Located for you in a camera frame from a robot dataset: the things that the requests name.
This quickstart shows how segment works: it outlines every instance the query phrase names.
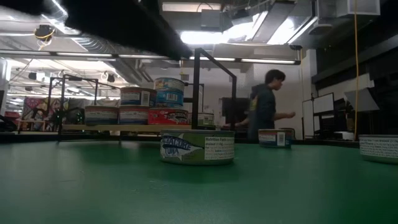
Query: fluorescent light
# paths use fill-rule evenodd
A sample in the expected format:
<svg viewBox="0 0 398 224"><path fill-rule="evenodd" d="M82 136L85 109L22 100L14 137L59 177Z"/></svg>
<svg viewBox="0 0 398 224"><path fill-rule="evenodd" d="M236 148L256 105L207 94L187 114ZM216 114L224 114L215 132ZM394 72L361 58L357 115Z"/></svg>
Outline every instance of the fluorescent light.
<svg viewBox="0 0 398 224"><path fill-rule="evenodd" d="M220 32L183 31L180 36L186 44L219 44L227 43L228 37Z"/></svg>
<svg viewBox="0 0 398 224"><path fill-rule="evenodd" d="M52 2L62 11L63 15L68 15L67 11L56 0L52 0Z"/></svg>
<svg viewBox="0 0 398 224"><path fill-rule="evenodd" d="M250 58L242 58L241 62L275 63L275 64L286 64L286 65L293 65L295 63L295 61L291 61L291 60L250 59Z"/></svg>
<svg viewBox="0 0 398 224"><path fill-rule="evenodd" d="M121 58L138 58L138 59L169 59L160 55L119 55Z"/></svg>
<svg viewBox="0 0 398 224"><path fill-rule="evenodd" d="M312 26L312 24L314 22L316 22L318 20L318 17L315 16L314 18L312 18L312 20L305 25L305 27L303 27L303 29L300 29L300 31L298 31L287 43L291 44L292 42L294 42L298 37L300 37L308 28L310 28L310 26Z"/></svg>
<svg viewBox="0 0 398 224"><path fill-rule="evenodd" d="M218 3L200 3L200 2L163 2L162 10L169 12L201 12L202 9L220 10Z"/></svg>
<svg viewBox="0 0 398 224"><path fill-rule="evenodd" d="M294 23L291 18L286 20L278 27L267 44L284 44L294 35Z"/></svg>
<svg viewBox="0 0 398 224"><path fill-rule="evenodd" d="M216 59L219 62L234 62L235 58L221 58L221 57L215 57L214 59ZM206 57L200 57L200 60L209 60Z"/></svg>
<svg viewBox="0 0 398 224"><path fill-rule="evenodd" d="M11 54L11 55L50 55L50 52L42 51L24 51L24 50L0 50L0 54Z"/></svg>
<svg viewBox="0 0 398 224"><path fill-rule="evenodd" d="M260 29L260 26L264 22L264 19L266 19L267 14L268 14L268 11L264 11L260 14L260 16L257 19L254 18L255 15L253 16L253 20L255 22L254 22L254 25L253 25L251 31L246 35L246 39L245 39L246 41L253 39L254 35L257 34L257 31Z"/></svg>
<svg viewBox="0 0 398 224"><path fill-rule="evenodd" d="M112 57L111 54L93 54L93 53L71 53L71 52L58 52L59 56L83 56L83 57Z"/></svg>
<svg viewBox="0 0 398 224"><path fill-rule="evenodd" d="M79 93L79 89L78 88L67 88L67 90L72 91L74 93Z"/></svg>
<svg viewBox="0 0 398 224"><path fill-rule="evenodd" d="M16 99L10 99L10 100L15 101L15 102L20 102L20 103L22 103L22 102L24 101L24 100L18 99L18 98L16 98Z"/></svg>

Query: person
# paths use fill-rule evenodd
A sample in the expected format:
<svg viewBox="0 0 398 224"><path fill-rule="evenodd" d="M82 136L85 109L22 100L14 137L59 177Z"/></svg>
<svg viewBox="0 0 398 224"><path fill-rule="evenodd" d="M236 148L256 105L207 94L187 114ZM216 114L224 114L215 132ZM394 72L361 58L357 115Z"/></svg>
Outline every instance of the person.
<svg viewBox="0 0 398 224"><path fill-rule="evenodd" d="M248 139L258 139L259 129L275 129L274 121L276 120L295 116L294 112L276 112L273 90L280 90L285 78L285 73L280 70L269 70L266 73L265 83L252 87L249 116L244 121L235 124L236 127L249 125Z"/></svg>

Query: can lid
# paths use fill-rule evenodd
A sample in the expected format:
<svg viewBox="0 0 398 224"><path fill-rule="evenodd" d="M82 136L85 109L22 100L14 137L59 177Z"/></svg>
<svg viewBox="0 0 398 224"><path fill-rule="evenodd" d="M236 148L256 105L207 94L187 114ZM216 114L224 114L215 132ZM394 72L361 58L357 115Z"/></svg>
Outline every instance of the can lid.
<svg viewBox="0 0 398 224"><path fill-rule="evenodd" d="M197 134L235 134L234 131L214 131L214 130L180 130L180 129L165 129L161 133L197 133Z"/></svg>
<svg viewBox="0 0 398 224"><path fill-rule="evenodd" d="M151 88L133 87L133 86L127 86L127 87L122 87L122 88L120 88L120 91L122 91L122 90L141 90L141 91L156 92L156 90L151 89Z"/></svg>
<svg viewBox="0 0 398 224"><path fill-rule="evenodd" d="M140 109L149 109L149 106L142 106L142 105L120 105L119 108L140 108Z"/></svg>
<svg viewBox="0 0 398 224"><path fill-rule="evenodd" d="M156 80L162 80L162 79L170 79L170 80L175 80L175 81L184 83L183 81L181 81L181 80L179 80L179 79L176 79L176 78L169 78L169 77L160 77L160 78L156 78L155 81L156 81Z"/></svg>
<svg viewBox="0 0 398 224"><path fill-rule="evenodd" d="M118 110L118 109L119 109L117 106L101 106L101 105L85 106L85 108L96 108L96 109L108 108L108 109L115 109L115 110Z"/></svg>

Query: fish illustration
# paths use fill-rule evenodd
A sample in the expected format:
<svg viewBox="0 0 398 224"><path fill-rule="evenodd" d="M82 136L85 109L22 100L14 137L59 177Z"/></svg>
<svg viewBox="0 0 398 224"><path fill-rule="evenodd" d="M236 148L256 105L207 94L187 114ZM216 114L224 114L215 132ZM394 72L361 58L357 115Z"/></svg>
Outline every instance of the fish illustration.
<svg viewBox="0 0 398 224"><path fill-rule="evenodd" d="M195 146L187 140L184 140L183 135L184 134L180 134L179 137L168 134L163 135L162 141L160 142L160 153L163 158L178 157L182 161L183 155L197 149L203 149L202 147Z"/></svg>

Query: white can label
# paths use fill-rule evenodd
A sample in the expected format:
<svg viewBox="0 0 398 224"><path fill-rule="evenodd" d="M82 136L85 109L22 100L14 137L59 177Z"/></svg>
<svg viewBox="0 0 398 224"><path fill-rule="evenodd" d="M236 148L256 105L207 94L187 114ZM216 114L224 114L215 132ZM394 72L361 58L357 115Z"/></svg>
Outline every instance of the white can label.
<svg viewBox="0 0 398 224"><path fill-rule="evenodd" d="M149 96L150 96L150 93L148 91L141 92L141 105L142 106L149 106Z"/></svg>
<svg viewBox="0 0 398 224"><path fill-rule="evenodd" d="M398 158L398 139L394 138L360 138L361 154Z"/></svg>
<svg viewBox="0 0 398 224"><path fill-rule="evenodd" d="M118 114L113 111L86 111L86 118L89 119L117 119Z"/></svg>
<svg viewBox="0 0 398 224"><path fill-rule="evenodd" d="M259 140L260 141L276 141L276 136L273 134L259 134Z"/></svg>
<svg viewBox="0 0 398 224"><path fill-rule="evenodd" d="M235 154L235 138L231 137L206 137L205 160L232 159Z"/></svg>
<svg viewBox="0 0 398 224"><path fill-rule="evenodd" d="M277 133L278 136L278 146L285 146L285 133Z"/></svg>
<svg viewBox="0 0 398 224"><path fill-rule="evenodd" d="M122 119L148 119L148 112L145 111L123 111L120 112L120 120Z"/></svg>
<svg viewBox="0 0 398 224"><path fill-rule="evenodd" d="M123 93L123 100L139 100L140 93Z"/></svg>

